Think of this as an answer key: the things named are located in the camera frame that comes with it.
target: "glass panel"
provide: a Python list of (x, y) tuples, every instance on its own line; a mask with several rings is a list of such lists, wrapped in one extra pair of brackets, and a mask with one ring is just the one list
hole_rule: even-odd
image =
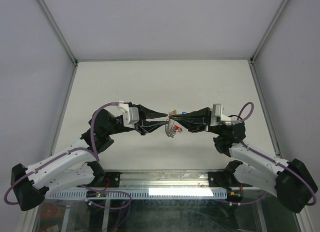
[[(252, 201), (261, 191), (243, 191)], [(96, 200), (119, 207), (127, 200)], [(229, 206), (216, 200), (132, 200), (122, 210), (104, 210), (84, 201), (46, 200), (33, 232), (299, 232), (293, 213), (268, 195), (257, 204)]]
[(267, 231), (299, 232), (295, 215), (283, 207), (276, 197), (267, 195), (261, 205)]

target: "red wire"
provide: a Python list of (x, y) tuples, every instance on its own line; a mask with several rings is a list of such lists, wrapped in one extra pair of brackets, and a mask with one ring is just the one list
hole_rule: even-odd
[(110, 180), (108, 178), (105, 179), (105, 181), (108, 181), (108, 184), (106, 185), (106, 187), (103, 189), (104, 191), (108, 188), (109, 184), (110, 184)]
[(242, 192), (243, 188), (244, 188), (244, 185), (241, 183), (239, 192)]

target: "black cable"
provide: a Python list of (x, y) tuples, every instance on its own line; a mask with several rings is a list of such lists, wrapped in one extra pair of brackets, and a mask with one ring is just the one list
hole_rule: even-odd
[(238, 119), (242, 120), (242, 118), (241, 118), (240, 116), (237, 116), (237, 115), (230, 115), (230, 116), (228, 116), (228, 117), (233, 117), (233, 116), (235, 116), (235, 117), (237, 117)]

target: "cable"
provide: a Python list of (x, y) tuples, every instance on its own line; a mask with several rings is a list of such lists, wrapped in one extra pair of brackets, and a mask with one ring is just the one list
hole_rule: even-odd
[(239, 118), (238, 118), (238, 120), (231, 121), (232, 124), (242, 123), (243, 121), (246, 121), (247, 119), (249, 119), (249, 117), (252, 115), (252, 113), (254, 112), (254, 109), (255, 109), (255, 105), (254, 105), (252, 102), (247, 102), (247, 103), (241, 108), (240, 113), (239, 113), (239, 115), (238, 115), (238, 116), (240, 117), (241, 114), (243, 113), (244, 109), (245, 109), (247, 106), (249, 106), (249, 105), (251, 105), (251, 109), (250, 109), (249, 114), (248, 114), (246, 117), (244, 117), (243, 119), (240, 119), (240, 120), (239, 120)]
[(244, 188), (244, 185), (241, 183), (240, 184), (240, 190), (239, 190), (240, 193), (242, 193), (243, 188)]
[(312, 190), (312, 188), (310, 187), (310, 185), (301, 177), (299, 176), (296, 172), (294, 172), (293, 170), (291, 170), (290, 168), (288, 168), (287, 166), (281, 164), (281, 163), (277, 163), (274, 159), (270, 158), (269, 156), (266, 156), (262, 153), (260, 153), (259, 151), (256, 151), (253, 148), (250, 148), (248, 145), (246, 145), (243, 141), (241, 141), (241, 144), (247, 148), (248, 150), (252, 151), (253, 153), (265, 158), (266, 160), (280, 166), (281, 168), (285, 169), (286, 171), (290, 172), (292, 175), (294, 175), (296, 178), (298, 178), (298, 180), (300, 180), (310, 191), (312, 198), (313, 198), (313, 202), (308, 203), (307, 206), (314, 206), (317, 203), (317, 197), (316, 194), (314, 193), (314, 191)]
[(123, 209), (123, 210), (120, 210), (119, 211), (119, 215), (118, 215), (118, 218), (117, 218), (117, 220), (116, 220), (116, 222), (115, 222), (115, 224), (114, 224), (114, 227), (113, 227), (113, 229), (112, 229), (112, 232), (113, 231), (116, 231), (117, 229), (118, 229), (118, 224), (119, 224), (119, 222), (120, 222), (120, 219), (122, 218), (122, 216), (125, 214), (125, 212), (126, 212), (126, 209)]
[(93, 189), (93, 188), (90, 188), (90, 187), (84, 186), (84, 185), (78, 186), (78, 187), (82, 187), (82, 188), (85, 188), (85, 189), (87, 189), (89, 191), (94, 191), (94, 192), (98, 192), (98, 193), (101, 193), (101, 194), (119, 193), (119, 194), (123, 194), (123, 195), (126, 195), (127, 197), (129, 197), (129, 202), (127, 202), (124, 206), (120, 206), (120, 207), (105, 207), (105, 206), (98, 205), (95, 202), (86, 199), (86, 201), (89, 201), (89, 203), (91, 203), (91, 204), (93, 204), (95, 206), (98, 206), (100, 208), (106, 209), (106, 210), (121, 210), (123, 208), (128, 207), (130, 205), (131, 201), (132, 201), (131, 195), (129, 193), (127, 193), (127, 192), (124, 192), (124, 191), (102, 191), (102, 190), (96, 190), (96, 189)]
[[(73, 153), (75, 151), (79, 151), (79, 150), (84, 150), (84, 151), (87, 151), (89, 152), (90, 154), (93, 155), (92, 151), (88, 150), (87, 148), (84, 148), (84, 147), (78, 147), (78, 148), (74, 148), (72, 150), (69, 150), (68, 153)], [(65, 156), (65, 155), (68, 155), (67, 152), (64, 152), (64, 153), (61, 153), (59, 154), (58, 156), (56, 156), (55, 158), (49, 160), (48, 162), (44, 163), (43, 165), (39, 166), (38, 168), (35, 168), (33, 171), (25, 174), (24, 176), (22, 176), (21, 178), (19, 178), (16, 182), (14, 182), (10, 187), (9, 189), (6, 191), (6, 193), (4, 194), (4, 197), (3, 197), (3, 200), (4, 202), (7, 204), (7, 205), (18, 205), (18, 202), (10, 202), (8, 201), (8, 194), (10, 193), (10, 191), (12, 191), (12, 189), (17, 185), (19, 184), (22, 180), (24, 180), (25, 178), (29, 177), (30, 175), (32, 174), (36, 174), (39, 170), (43, 169), (44, 167), (46, 167), (47, 165), (51, 164), (52, 162), (60, 159), (61, 157)]]
[(254, 200), (254, 201), (250, 201), (250, 202), (244, 202), (244, 203), (236, 203), (236, 202), (229, 202), (229, 201), (221, 201), (221, 202), (228, 203), (228, 204), (231, 204), (231, 205), (236, 205), (236, 206), (252, 205), (252, 204), (255, 204), (255, 203), (261, 201), (262, 199), (264, 199), (266, 195), (267, 195), (267, 192), (264, 192), (258, 199)]
[(97, 147), (96, 147), (96, 143), (95, 143), (95, 133), (94, 133), (94, 127), (95, 127), (95, 121), (97, 118), (97, 115), (99, 114), (100, 111), (102, 111), (104, 108), (108, 107), (108, 106), (118, 106), (119, 102), (110, 102), (107, 103), (101, 107), (98, 108), (97, 111), (94, 112), (93, 116), (92, 116), (92, 120), (91, 120), (91, 125), (90, 125), (90, 139), (91, 139), (91, 146), (92, 146), (92, 150), (93, 150), (93, 156), (95, 157), (96, 161), (100, 161), (99, 156), (98, 156), (98, 151), (97, 151)]
[[(248, 116), (246, 116), (245, 118), (243, 118), (242, 120), (237, 120), (237, 121), (245, 121), (246, 119), (248, 119), (251, 115), (252, 115), (252, 112), (253, 112), (253, 109), (254, 109), (254, 104), (252, 102), (248, 102), (246, 103), (242, 109), (240, 110), (239, 112), (239, 115), (238, 117), (241, 117), (241, 114), (243, 113), (244, 109), (248, 106), (248, 105), (251, 105), (251, 110), (250, 110), (250, 113), (248, 114)], [(309, 184), (301, 177), (299, 176), (296, 172), (294, 172), (293, 170), (291, 170), (290, 168), (288, 168), (287, 166), (281, 164), (281, 163), (277, 163), (274, 159), (270, 158), (269, 156), (265, 155), (265, 154), (262, 154), (261, 152), (253, 149), (253, 148), (250, 148), (247, 144), (245, 144), (243, 141), (241, 141), (241, 144), (248, 150), (250, 150), (251, 152), (265, 158), (266, 160), (274, 163), (275, 165), (279, 165), (281, 168), (285, 169), (286, 171), (290, 172), (292, 175), (294, 175), (298, 180), (300, 180), (307, 188), (308, 190), (310, 191), (311, 195), (312, 195), (312, 198), (313, 198), (313, 202), (311, 203), (308, 203), (307, 205), (308, 206), (314, 206), (316, 203), (317, 203), (317, 197), (316, 197), (316, 194), (314, 193), (314, 191), (312, 190), (312, 188), (309, 186)]]
[(60, 155), (58, 155), (57, 157), (49, 160), (48, 162), (44, 163), (43, 165), (39, 166), (38, 168), (35, 168), (32, 172), (29, 172), (28, 174), (25, 174), (24, 176), (22, 176), (21, 178), (19, 178), (16, 182), (14, 182), (10, 187), (9, 189), (6, 191), (6, 193), (4, 194), (4, 197), (3, 197), (3, 200), (4, 202), (7, 204), (7, 205), (18, 205), (19, 203), (18, 202), (10, 202), (8, 201), (8, 195), (9, 193), (11, 192), (11, 190), (17, 185), (19, 184), (22, 180), (24, 180), (25, 178), (29, 177), (30, 175), (32, 174), (36, 174), (39, 170), (43, 169), (44, 167), (46, 167), (47, 165), (51, 164), (52, 162), (60, 159), (61, 157), (65, 156), (65, 155), (68, 155), (72, 152), (75, 152), (75, 151), (79, 151), (79, 150), (84, 150), (84, 151), (87, 151), (89, 152), (90, 154), (92, 154), (92, 156), (97, 160), (99, 161), (99, 157), (98, 157), (98, 152), (97, 152), (97, 148), (96, 148), (96, 144), (95, 144), (95, 136), (94, 136), (94, 125), (95, 125), (95, 120), (96, 120), (96, 117), (98, 115), (98, 113), (104, 109), (105, 107), (108, 107), (108, 106), (117, 106), (119, 103), (118, 102), (110, 102), (108, 104), (105, 104), (103, 106), (101, 106), (97, 111), (95, 111), (95, 113), (93, 114), (92, 116), (92, 120), (91, 120), (91, 126), (90, 126), (90, 139), (91, 139), (91, 144), (92, 144), (92, 151), (88, 150), (87, 148), (84, 148), (84, 147), (77, 147), (77, 148), (74, 148), (74, 149), (71, 149), (69, 150), (68, 152), (64, 152), (64, 153), (61, 153)]
[(233, 116), (235, 116), (235, 117), (237, 117), (238, 119), (242, 120), (242, 118), (241, 118), (240, 116), (237, 116), (237, 115), (230, 115), (230, 116), (228, 116), (228, 117), (233, 117)]
[(129, 217), (129, 214), (130, 214), (130, 210), (131, 210), (131, 206), (129, 205), (128, 212), (126, 213), (125, 218), (119, 224), (116, 225), (114, 232), (116, 232), (118, 230), (119, 226), (121, 226), (127, 220), (127, 218)]
[(105, 186), (105, 188), (103, 189), (104, 191), (108, 188), (109, 184), (110, 184), (110, 180), (109, 178), (106, 178), (105, 181), (108, 181), (107, 185)]

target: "robotic arm link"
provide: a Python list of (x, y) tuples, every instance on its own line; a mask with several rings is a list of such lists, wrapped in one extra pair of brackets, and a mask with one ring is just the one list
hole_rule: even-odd
[[(242, 119), (241, 114), (247, 105), (251, 105), (251, 111)], [(104, 110), (108, 106), (117, 106), (122, 115), (113, 116)], [(317, 202), (315, 193), (318, 187), (301, 161), (294, 159), (289, 162), (277, 157), (270, 158), (243, 141), (246, 137), (245, 120), (251, 116), (253, 109), (253, 103), (247, 103), (241, 109), (237, 120), (223, 115), (221, 104), (182, 115), (171, 115), (170, 118), (192, 133), (205, 131), (218, 135), (213, 138), (217, 151), (235, 159), (223, 170), (222, 177), (219, 174), (214, 178), (220, 186), (229, 189), (228, 181), (236, 180), (258, 187), (277, 197), (282, 205), (295, 213), (299, 213), (305, 205), (314, 205)], [(22, 211), (27, 211), (64, 189), (75, 186), (90, 189), (88, 185), (101, 184), (106, 173), (99, 164), (98, 154), (113, 144), (114, 140), (110, 135), (134, 130), (145, 135), (168, 123), (147, 119), (167, 116), (142, 105), (123, 101), (100, 107), (89, 121), (90, 129), (71, 146), (26, 168), (22, 164), (14, 166), (11, 172), (11, 187), (4, 195), (4, 201), (9, 205), (19, 204)], [(84, 164), (77, 169), (69, 169), (79, 163)], [(11, 190), (17, 198), (15, 203), (7, 200)]]

